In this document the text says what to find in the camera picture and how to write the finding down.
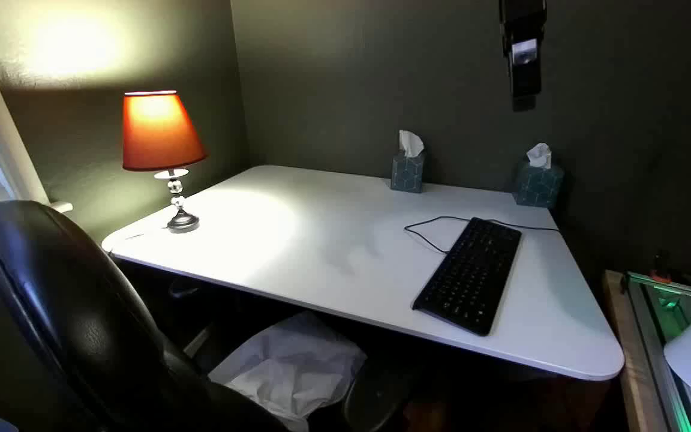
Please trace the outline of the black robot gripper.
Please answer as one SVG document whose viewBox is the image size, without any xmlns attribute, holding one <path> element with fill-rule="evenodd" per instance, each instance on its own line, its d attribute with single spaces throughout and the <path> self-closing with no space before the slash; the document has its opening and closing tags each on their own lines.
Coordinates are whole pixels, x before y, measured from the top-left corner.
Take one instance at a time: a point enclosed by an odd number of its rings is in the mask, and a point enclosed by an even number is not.
<svg viewBox="0 0 691 432">
<path fill-rule="evenodd" d="M 543 90 L 539 43 L 544 22 L 544 0 L 498 0 L 501 48 L 514 109 L 529 109 Z"/>
</svg>

